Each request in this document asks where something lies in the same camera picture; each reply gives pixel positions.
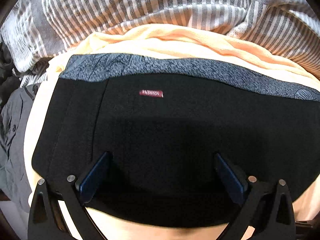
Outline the black pants grey waistband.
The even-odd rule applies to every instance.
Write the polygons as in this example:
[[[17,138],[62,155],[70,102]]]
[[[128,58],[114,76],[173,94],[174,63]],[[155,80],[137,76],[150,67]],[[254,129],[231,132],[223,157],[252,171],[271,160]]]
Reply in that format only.
[[[319,175],[319,92],[231,63],[131,54],[72,56],[32,158],[59,192],[110,152],[88,207],[170,227],[226,223],[239,211],[217,168],[283,179],[297,200]]]

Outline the dark grey shirt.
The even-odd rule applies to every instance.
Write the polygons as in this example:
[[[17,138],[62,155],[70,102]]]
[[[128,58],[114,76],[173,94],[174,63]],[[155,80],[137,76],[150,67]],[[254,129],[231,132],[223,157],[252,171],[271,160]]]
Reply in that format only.
[[[40,84],[15,90],[1,111],[1,190],[28,213],[30,184],[24,164],[24,135]]]

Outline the peach bed sheet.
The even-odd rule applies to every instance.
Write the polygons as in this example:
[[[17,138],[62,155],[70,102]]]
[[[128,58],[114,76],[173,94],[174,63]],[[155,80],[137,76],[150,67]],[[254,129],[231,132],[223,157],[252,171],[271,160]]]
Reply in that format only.
[[[40,176],[32,166],[32,158],[41,135],[49,104],[61,73],[74,55],[131,54],[159,60],[207,59],[231,63],[276,80],[297,83],[319,92],[319,79],[299,64],[271,54],[265,48],[243,40],[210,31],[171,24],[147,24],[124,35],[93,33],[70,52],[54,57],[49,63],[48,80],[41,83],[29,115],[24,140],[24,161],[31,186],[30,208]],[[306,196],[316,180],[297,199],[292,200],[293,214],[300,198]],[[58,204],[74,239],[82,239],[65,202]],[[88,207],[85,208],[106,239],[218,239],[230,221],[198,227],[170,227],[139,223]]]

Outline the grey white striped blanket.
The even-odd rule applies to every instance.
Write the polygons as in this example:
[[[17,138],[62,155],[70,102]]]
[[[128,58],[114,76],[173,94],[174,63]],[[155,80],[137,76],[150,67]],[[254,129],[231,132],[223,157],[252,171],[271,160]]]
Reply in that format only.
[[[319,18],[306,0],[18,0],[1,27],[19,73],[95,31],[192,27],[256,43],[319,76]]]

